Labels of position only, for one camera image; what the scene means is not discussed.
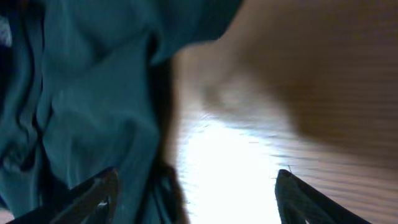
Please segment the cloth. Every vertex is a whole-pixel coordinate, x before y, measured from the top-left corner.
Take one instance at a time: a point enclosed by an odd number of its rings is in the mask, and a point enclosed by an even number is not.
[[[19,217],[113,166],[114,223],[174,222],[148,77],[183,46],[219,38],[240,1],[2,1],[12,41],[0,47],[0,207]]]

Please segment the wooden floor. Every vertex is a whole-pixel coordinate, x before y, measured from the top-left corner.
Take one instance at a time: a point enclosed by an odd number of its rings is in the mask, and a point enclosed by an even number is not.
[[[168,158],[191,223],[280,223],[289,167],[398,223],[397,3],[342,2],[246,0],[220,40],[177,55]]]

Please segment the teal shirt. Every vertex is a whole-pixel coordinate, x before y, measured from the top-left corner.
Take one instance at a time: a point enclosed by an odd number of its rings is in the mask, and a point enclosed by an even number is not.
[[[174,222],[167,178],[149,181],[160,139],[149,77],[169,75],[153,68],[185,45],[219,38],[240,1],[1,3],[12,47],[0,62],[0,205],[19,217],[113,166],[114,223]]]

